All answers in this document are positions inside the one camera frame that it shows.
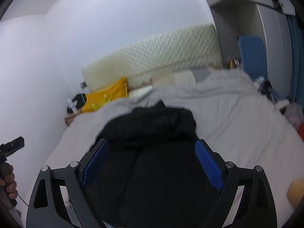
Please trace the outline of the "person left hand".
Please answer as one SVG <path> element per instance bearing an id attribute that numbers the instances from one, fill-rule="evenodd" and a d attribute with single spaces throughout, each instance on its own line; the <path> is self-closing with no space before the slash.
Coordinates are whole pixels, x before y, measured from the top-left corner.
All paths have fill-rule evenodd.
<path id="1" fill-rule="evenodd" d="M 9 165 L 10 174 L 0 179 L 0 185 L 6 189 L 10 199 L 15 200 L 18 196 L 17 183 L 15 181 L 15 175 L 13 173 L 13 166 Z"/>

